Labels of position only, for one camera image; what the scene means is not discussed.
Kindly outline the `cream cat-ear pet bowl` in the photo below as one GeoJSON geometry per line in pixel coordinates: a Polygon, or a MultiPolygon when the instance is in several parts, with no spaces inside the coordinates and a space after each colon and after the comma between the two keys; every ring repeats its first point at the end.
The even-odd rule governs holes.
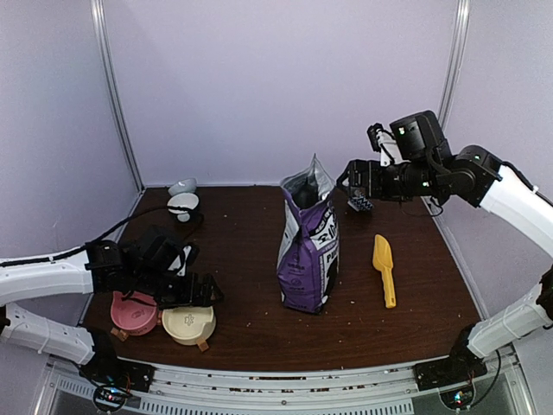
{"type": "Polygon", "coordinates": [[[213,334],[217,319],[213,307],[179,307],[162,312],[162,326],[183,346],[197,346],[213,334]]]}

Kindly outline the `pink cat-ear pet bowl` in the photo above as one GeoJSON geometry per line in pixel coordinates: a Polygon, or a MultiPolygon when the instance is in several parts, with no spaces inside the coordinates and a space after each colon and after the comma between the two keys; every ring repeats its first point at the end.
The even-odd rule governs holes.
{"type": "Polygon", "coordinates": [[[134,292],[129,299],[119,291],[112,292],[111,320],[128,335],[146,335],[158,322],[158,308],[153,297],[134,292]]]}

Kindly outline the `purple pet food bag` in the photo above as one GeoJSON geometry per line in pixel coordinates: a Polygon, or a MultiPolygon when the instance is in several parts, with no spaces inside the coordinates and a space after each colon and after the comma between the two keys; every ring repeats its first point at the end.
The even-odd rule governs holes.
{"type": "Polygon", "coordinates": [[[334,180],[317,157],[281,180],[284,229],[276,274],[281,301],[308,314],[323,310],[338,276],[340,233],[332,196],[334,180]]]}

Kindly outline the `yellow plastic scoop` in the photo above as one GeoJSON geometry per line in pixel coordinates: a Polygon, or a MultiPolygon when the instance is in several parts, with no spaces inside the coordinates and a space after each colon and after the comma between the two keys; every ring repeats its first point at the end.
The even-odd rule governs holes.
{"type": "Polygon", "coordinates": [[[391,246],[388,240],[380,234],[376,234],[374,238],[372,265],[381,273],[384,288],[385,307],[387,309],[395,308],[397,300],[392,275],[393,258],[391,246]]]}

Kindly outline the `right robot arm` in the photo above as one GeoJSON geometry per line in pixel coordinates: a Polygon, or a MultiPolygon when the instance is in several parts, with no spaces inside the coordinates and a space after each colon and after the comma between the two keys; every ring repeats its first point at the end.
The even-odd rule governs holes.
{"type": "MultiPolygon", "coordinates": [[[[498,216],[552,253],[552,203],[511,163],[479,145],[451,152],[434,112],[400,118],[389,129],[367,130],[378,161],[355,159],[336,181],[352,205],[362,209],[372,200],[411,201],[428,196],[442,206],[457,195],[475,208],[498,216]]],[[[552,326],[552,273],[518,301],[496,315],[466,328],[443,362],[448,380],[463,380],[481,360],[532,331],[552,326]]]]}

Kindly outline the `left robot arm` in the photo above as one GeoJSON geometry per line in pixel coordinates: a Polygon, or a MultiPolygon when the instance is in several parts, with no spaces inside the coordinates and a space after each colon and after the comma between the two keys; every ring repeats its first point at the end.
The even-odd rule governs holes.
{"type": "Polygon", "coordinates": [[[44,257],[4,260],[1,264],[1,340],[52,354],[91,370],[106,384],[124,377],[124,364],[109,336],[38,316],[18,302],[61,294],[120,292],[153,298],[161,310],[212,306],[224,295],[210,274],[189,271],[199,248],[158,226],[138,239],[89,242],[44,257]]]}

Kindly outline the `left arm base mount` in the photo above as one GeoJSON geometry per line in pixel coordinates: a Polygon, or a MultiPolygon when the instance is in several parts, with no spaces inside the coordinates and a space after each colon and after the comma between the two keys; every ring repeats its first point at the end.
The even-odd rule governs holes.
{"type": "Polygon", "coordinates": [[[155,368],[132,361],[117,361],[114,367],[97,364],[77,365],[79,375],[93,386],[92,402],[101,412],[121,410],[135,392],[147,393],[155,368]]]}

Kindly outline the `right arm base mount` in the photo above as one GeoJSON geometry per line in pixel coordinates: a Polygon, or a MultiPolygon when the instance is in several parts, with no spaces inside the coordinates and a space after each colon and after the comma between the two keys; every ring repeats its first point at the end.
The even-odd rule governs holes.
{"type": "Polygon", "coordinates": [[[449,410],[468,410],[476,401],[476,378],[486,375],[482,361],[466,363],[450,357],[417,363],[413,367],[418,390],[437,389],[440,401],[449,410]]]}

